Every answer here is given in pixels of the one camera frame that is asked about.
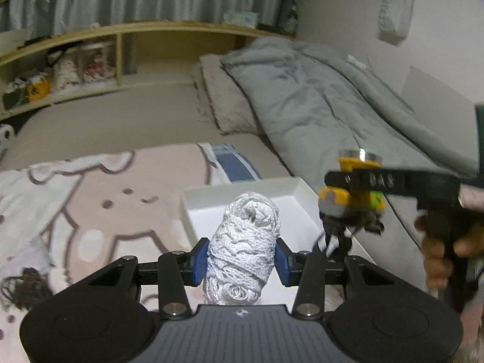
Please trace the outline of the person's right hand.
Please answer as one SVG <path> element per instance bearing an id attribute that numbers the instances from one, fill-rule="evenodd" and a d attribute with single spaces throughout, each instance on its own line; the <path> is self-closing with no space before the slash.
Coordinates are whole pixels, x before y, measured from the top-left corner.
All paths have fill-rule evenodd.
<path id="1" fill-rule="evenodd" d="M 426 286 L 429 289 L 444 289 L 453 274 L 454 265 L 446 256 L 446 245 L 438 238 L 432 237 L 427 222 L 428 212 L 419 209 L 414 221 L 417 231 L 424 233 L 421 243 L 423 268 L 426 274 Z M 454 245 L 454 254 L 460 258 L 477 259 L 483 257 L 483 223 L 475 223 L 465 229 L 466 235 L 458 239 Z"/>

